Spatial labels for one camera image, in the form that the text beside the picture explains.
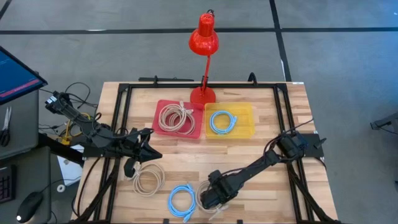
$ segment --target coiled blue cable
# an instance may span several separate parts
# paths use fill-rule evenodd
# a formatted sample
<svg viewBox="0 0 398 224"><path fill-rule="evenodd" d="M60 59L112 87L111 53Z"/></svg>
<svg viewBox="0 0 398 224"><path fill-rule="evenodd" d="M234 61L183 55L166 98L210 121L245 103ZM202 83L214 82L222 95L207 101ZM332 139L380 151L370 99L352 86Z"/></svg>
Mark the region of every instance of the coiled blue cable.
<svg viewBox="0 0 398 224"><path fill-rule="evenodd" d="M189 207L189 209L187 211L183 211L183 212L174 208L173 203L172 203L172 199L173 199L173 196L175 195L175 193L177 193L181 190L187 191L192 197L191 206ZM190 184L176 186L170 193L169 203L167 204L167 206L168 206L171 214L173 214L175 217L184 217L183 222L186 223L191 218L191 216L194 213L195 208L197 206L197 203L195 201L195 191L193 190L193 187Z"/></svg>
<svg viewBox="0 0 398 224"><path fill-rule="evenodd" d="M220 128L217 128L215 125L214 125L214 118L215 117L217 117L218 115L221 115L221 114L227 114L228 116L229 116L229 126L226 128L226 129L220 129ZM213 130L216 134L227 134L227 133L229 133L230 131L232 131L232 129L234 128L234 126L235 126L235 123L236 123L236 120L237 120L238 118L236 117L236 116L233 116L230 112L228 112L228 111L216 111L216 112L214 112L212 115L211 115L211 117L210 117L210 128L211 128L211 130Z"/></svg>

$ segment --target keyboard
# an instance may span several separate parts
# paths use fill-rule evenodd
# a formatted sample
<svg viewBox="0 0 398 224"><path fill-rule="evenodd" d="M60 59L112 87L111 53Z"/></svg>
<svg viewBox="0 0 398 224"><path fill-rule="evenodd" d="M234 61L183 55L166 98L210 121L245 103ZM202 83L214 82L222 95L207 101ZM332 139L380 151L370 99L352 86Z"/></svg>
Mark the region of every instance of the keyboard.
<svg viewBox="0 0 398 224"><path fill-rule="evenodd" d="M0 167L0 203L15 199L16 167Z"/></svg>

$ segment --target computer mouse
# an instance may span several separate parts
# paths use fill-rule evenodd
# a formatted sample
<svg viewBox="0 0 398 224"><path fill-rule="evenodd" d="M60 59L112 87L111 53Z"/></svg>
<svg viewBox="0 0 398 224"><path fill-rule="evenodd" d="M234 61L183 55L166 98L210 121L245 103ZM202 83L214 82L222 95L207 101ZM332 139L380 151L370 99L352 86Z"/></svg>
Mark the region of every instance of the computer mouse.
<svg viewBox="0 0 398 224"><path fill-rule="evenodd" d="M30 193L18 208L17 221L19 223L28 222L33 217L42 201L43 194L41 192Z"/></svg>

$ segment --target beige cable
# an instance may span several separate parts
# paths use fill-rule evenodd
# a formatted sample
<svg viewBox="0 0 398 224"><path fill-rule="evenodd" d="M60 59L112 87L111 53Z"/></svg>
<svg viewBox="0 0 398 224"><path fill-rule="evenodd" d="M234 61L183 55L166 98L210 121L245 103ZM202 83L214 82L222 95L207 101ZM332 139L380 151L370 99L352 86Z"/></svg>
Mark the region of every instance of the beige cable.
<svg viewBox="0 0 398 224"><path fill-rule="evenodd" d="M187 110L184 108L184 103L180 101L180 104L169 104L161 109L159 112L159 127L163 131L167 132L176 132L179 134L191 134L195 129L195 118L192 116L193 110ZM167 117L171 115L169 122L166 121ZM186 120L191 121L191 128L181 133L179 130L185 124ZM180 118L177 124L174 124L175 120Z"/></svg>
<svg viewBox="0 0 398 224"><path fill-rule="evenodd" d="M226 204L224 204L224 205L218 204L216 207L211 208L211 209L205 209L205 208L203 208L203 205L201 204L201 201L200 201L200 194L201 194L202 192L204 192L204 191L208 188L209 185L210 185L210 183L209 183L208 180L205 180L205 181L201 182L201 183L199 184L198 189L197 189L196 192L195 192L195 198L196 198L197 204L198 204L198 206L199 206L200 209L202 209L202 210L203 210L204 212L206 212L206 213L214 214L214 215L212 215L212 216L209 218L209 221L211 221L212 219L214 219L214 217L216 217L216 216L217 216L219 213L221 213L223 210L226 210L229 206L226 205Z"/></svg>
<svg viewBox="0 0 398 224"><path fill-rule="evenodd" d="M148 169L150 166L155 166L160 170L160 174L156 172L154 169ZM148 173L152 174L156 178L157 186L154 190L146 190L142 187L140 177L141 174ZM141 196L144 197L150 197L153 196L156 192L158 192L164 185L165 182L165 174L163 168L156 164L156 163L150 163L143 165L141 168L138 168L134 176L132 177L132 186L133 186L133 191Z"/></svg>

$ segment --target computer monitor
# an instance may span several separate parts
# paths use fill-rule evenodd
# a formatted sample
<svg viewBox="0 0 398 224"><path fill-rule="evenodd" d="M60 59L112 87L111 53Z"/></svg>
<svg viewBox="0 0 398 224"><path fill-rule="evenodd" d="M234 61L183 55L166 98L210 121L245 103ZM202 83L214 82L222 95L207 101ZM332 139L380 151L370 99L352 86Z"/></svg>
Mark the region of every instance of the computer monitor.
<svg viewBox="0 0 398 224"><path fill-rule="evenodd" d="M0 46L0 105L45 85L37 72Z"/></svg>

